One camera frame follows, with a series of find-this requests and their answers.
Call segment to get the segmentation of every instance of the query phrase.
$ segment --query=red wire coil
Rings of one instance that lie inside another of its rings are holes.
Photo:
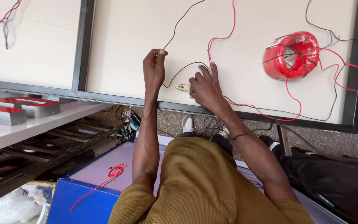
[[[305,31],[276,39],[263,55],[266,74],[273,79],[298,79],[309,74],[319,61],[316,37]]]

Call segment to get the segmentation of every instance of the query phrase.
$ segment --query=black trousers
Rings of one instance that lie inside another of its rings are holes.
[[[191,132],[184,132],[176,137],[194,137]],[[230,142],[225,139],[222,135],[215,135],[211,139],[212,142],[218,144],[225,152],[227,152],[231,157],[233,157],[233,146],[231,146]]]

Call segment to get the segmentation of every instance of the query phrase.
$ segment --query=blue panel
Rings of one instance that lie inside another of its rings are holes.
[[[57,181],[47,224],[107,224],[112,207],[121,192],[102,188],[85,196],[70,212],[70,208],[95,185],[63,178]]]

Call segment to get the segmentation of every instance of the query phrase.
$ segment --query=sneaker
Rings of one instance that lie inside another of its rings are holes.
[[[222,127],[223,130],[221,130],[220,132],[218,132],[218,135],[222,135],[223,137],[225,137],[226,139],[229,137],[229,130],[227,129],[226,126]]]
[[[193,133],[193,117],[191,114],[186,115],[182,120],[182,129],[183,133],[190,132]]]

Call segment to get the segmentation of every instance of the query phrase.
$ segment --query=man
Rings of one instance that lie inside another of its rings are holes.
[[[201,223],[313,223],[300,204],[274,154],[253,133],[249,133],[222,96],[218,69],[206,67],[190,78],[196,102],[225,124],[225,132],[208,141],[192,137],[192,120],[187,116],[183,132],[172,140],[161,165],[157,198],[157,97],[165,79],[164,60],[168,52],[153,49],[143,60],[146,92],[142,124],[132,161],[132,185],[118,198],[109,224],[201,224]],[[227,134],[247,165],[263,183],[265,195],[236,170]]]

